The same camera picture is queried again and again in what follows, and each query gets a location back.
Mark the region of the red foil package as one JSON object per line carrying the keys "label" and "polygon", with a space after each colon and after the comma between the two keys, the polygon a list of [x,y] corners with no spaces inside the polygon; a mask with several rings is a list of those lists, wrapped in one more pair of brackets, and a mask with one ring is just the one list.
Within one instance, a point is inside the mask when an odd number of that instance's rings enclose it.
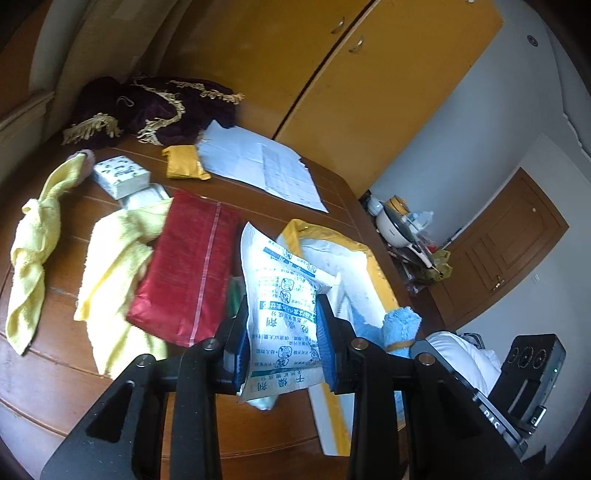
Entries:
{"label": "red foil package", "polygon": [[235,209],[177,191],[127,320],[180,347],[213,336],[225,315],[242,226]]}

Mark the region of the white blue printed packet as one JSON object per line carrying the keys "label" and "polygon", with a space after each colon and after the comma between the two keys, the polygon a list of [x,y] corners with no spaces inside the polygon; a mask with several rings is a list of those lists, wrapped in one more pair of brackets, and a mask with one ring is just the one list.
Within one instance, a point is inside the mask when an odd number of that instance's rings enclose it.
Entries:
{"label": "white blue printed packet", "polygon": [[274,397],[324,381],[315,300],[339,283],[246,224],[240,239],[250,359],[243,401]]}

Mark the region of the yellow knotted towel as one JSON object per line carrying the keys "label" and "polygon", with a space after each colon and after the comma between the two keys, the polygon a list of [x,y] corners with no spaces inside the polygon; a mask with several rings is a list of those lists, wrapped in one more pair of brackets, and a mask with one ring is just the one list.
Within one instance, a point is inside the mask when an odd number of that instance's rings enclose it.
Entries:
{"label": "yellow knotted towel", "polygon": [[36,198],[22,207],[10,250],[13,267],[5,335],[13,350],[22,355],[33,340],[45,298],[44,264],[61,234],[60,197],[75,187],[83,158],[63,162],[46,179]]}

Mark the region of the white bedding pile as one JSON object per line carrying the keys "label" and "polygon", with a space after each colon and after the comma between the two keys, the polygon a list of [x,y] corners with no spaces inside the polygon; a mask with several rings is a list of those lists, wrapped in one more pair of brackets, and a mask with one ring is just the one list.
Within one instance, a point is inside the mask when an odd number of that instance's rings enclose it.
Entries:
{"label": "white bedding pile", "polygon": [[501,361],[494,350],[478,349],[447,331],[433,333],[427,341],[473,387],[489,396],[501,375]]}

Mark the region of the blue microfiber cloth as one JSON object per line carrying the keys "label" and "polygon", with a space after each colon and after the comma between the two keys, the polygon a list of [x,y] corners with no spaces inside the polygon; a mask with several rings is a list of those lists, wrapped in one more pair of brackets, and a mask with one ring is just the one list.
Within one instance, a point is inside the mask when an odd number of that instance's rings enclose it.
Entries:
{"label": "blue microfiber cloth", "polygon": [[362,314],[353,310],[353,329],[356,336],[365,338],[383,348],[390,355],[410,358],[410,348],[418,335],[422,317],[411,307],[388,312],[381,327],[366,321]]}

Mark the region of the yellow lined white box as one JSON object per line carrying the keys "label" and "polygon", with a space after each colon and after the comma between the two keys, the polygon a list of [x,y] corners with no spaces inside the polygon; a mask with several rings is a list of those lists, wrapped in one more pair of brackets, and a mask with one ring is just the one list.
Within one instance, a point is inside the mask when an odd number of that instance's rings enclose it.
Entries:
{"label": "yellow lined white box", "polygon": [[[336,317],[352,323],[359,336],[384,345],[382,327],[386,315],[400,307],[394,292],[370,248],[328,227],[293,219],[277,242],[308,263],[339,279],[329,291]],[[315,426],[328,456],[346,456],[353,429],[352,394],[337,396],[321,383],[308,388]]]}

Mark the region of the brown wooden door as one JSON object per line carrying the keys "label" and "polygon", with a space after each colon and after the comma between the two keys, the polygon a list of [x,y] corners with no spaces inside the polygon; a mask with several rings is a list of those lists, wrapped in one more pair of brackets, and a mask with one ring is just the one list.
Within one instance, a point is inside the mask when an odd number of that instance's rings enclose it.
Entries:
{"label": "brown wooden door", "polygon": [[447,329],[457,330],[499,302],[567,232],[568,223],[524,169],[447,248],[449,278],[429,290]]}

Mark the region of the white flat sachet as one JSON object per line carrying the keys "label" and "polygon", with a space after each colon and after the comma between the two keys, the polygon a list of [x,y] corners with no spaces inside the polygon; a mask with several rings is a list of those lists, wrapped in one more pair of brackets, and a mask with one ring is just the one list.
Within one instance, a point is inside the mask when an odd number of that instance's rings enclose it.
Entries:
{"label": "white flat sachet", "polygon": [[120,199],[119,205],[125,210],[135,210],[149,207],[168,199],[169,195],[163,186],[150,183],[146,188]]}

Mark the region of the small yellow foil packet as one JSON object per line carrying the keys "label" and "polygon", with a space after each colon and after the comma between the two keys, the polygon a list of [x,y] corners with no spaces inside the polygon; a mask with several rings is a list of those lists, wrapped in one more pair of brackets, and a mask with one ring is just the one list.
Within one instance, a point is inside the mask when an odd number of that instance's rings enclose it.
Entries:
{"label": "small yellow foil packet", "polygon": [[195,145],[173,145],[162,150],[166,159],[166,177],[170,179],[198,179],[206,181],[211,174],[202,166]]}

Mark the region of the pink fluffy ball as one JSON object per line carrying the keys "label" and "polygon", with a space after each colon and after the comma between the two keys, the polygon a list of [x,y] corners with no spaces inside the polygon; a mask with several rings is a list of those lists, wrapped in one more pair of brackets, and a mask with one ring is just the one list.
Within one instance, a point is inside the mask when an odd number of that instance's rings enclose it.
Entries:
{"label": "pink fluffy ball", "polygon": [[82,149],[77,152],[74,152],[70,156],[67,157],[67,161],[72,158],[82,157],[83,161],[80,166],[80,170],[75,182],[75,186],[79,186],[82,184],[93,172],[94,165],[95,165],[95,154],[92,150],[89,149]]}

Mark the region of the white paper sheets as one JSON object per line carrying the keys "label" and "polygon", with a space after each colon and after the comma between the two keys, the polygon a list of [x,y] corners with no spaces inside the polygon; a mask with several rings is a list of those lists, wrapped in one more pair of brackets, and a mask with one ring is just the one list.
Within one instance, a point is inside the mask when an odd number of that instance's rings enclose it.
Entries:
{"label": "white paper sheets", "polygon": [[259,188],[300,206],[326,212],[301,156],[283,144],[242,127],[213,121],[197,143],[205,170]]}

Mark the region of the purple fringed velvet cloth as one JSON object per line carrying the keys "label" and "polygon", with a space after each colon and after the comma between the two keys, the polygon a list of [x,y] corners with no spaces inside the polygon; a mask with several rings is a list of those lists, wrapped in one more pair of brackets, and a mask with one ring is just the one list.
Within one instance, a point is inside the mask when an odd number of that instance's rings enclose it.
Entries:
{"label": "purple fringed velvet cloth", "polygon": [[204,79],[135,77],[121,83],[100,77],[82,88],[63,143],[94,150],[132,135],[143,144],[190,145],[213,121],[235,126],[243,100],[242,93]]}

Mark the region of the yellow wooden wardrobe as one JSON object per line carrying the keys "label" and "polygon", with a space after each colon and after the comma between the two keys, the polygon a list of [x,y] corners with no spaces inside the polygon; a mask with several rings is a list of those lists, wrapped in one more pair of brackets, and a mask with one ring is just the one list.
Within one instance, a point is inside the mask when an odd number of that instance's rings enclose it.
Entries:
{"label": "yellow wooden wardrobe", "polygon": [[194,1],[159,71],[242,93],[240,126],[362,194],[502,23],[490,1]]}

